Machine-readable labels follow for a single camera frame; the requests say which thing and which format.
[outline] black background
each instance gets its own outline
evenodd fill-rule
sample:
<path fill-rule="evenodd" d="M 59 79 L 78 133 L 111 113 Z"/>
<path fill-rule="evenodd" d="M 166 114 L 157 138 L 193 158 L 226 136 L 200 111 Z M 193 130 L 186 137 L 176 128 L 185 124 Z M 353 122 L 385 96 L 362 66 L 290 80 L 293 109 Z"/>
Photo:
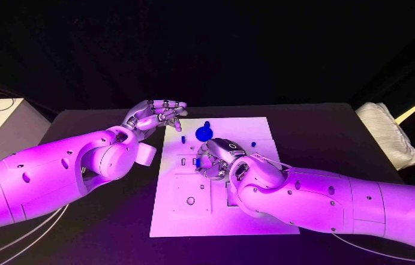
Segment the black background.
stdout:
<path fill-rule="evenodd" d="M 414 0 L 0 2 L 0 88 L 51 115 L 166 98 L 414 106 Z"/>

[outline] white cushion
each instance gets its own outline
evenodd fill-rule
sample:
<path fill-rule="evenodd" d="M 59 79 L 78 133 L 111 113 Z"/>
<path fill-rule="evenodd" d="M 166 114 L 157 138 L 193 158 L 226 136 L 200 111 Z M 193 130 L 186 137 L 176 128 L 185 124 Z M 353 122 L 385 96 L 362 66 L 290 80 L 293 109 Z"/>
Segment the white cushion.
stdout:
<path fill-rule="evenodd" d="M 365 103 L 356 113 L 396 170 L 412 166 L 415 148 L 385 104 Z"/>

